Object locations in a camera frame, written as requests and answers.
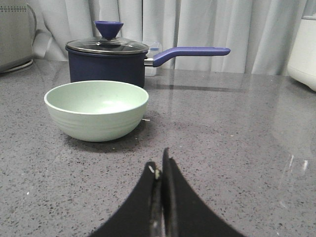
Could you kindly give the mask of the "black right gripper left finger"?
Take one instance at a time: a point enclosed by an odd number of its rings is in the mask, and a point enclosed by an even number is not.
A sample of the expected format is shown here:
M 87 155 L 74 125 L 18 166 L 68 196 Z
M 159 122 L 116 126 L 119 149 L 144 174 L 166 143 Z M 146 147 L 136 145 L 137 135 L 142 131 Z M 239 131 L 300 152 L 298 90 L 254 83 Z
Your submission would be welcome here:
M 145 164 L 132 192 L 91 237 L 162 236 L 162 201 L 160 170 L 152 161 Z

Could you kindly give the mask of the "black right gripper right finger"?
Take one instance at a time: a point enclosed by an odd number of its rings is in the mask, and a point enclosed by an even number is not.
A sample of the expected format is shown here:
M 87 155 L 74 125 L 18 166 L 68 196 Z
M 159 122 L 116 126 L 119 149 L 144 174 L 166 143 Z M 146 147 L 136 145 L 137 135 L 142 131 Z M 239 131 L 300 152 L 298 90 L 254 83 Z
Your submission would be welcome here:
M 218 217 L 183 177 L 168 148 L 162 158 L 162 206 L 167 237 L 241 237 Z

